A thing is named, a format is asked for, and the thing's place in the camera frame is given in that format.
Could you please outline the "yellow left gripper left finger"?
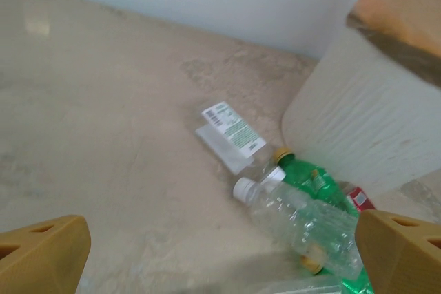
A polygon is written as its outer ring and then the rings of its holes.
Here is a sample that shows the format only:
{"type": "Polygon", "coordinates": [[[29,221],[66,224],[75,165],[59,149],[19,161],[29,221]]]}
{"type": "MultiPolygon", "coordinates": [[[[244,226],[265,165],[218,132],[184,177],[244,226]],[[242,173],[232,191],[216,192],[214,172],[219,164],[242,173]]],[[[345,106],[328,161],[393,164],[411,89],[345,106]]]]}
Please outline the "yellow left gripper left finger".
{"type": "Polygon", "coordinates": [[[90,230],[80,215],[3,232],[1,292],[75,293],[90,248],[90,230]]]}

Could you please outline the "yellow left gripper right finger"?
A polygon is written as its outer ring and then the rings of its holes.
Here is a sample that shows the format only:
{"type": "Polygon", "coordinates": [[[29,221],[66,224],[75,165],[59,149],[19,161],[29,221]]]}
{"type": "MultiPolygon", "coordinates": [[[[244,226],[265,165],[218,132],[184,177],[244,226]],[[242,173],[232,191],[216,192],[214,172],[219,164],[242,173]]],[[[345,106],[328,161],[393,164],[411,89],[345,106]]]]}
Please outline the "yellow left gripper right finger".
{"type": "Polygon", "coordinates": [[[375,293],[440,292],[439,224],[371,209],[355,239],[375,293]]]}

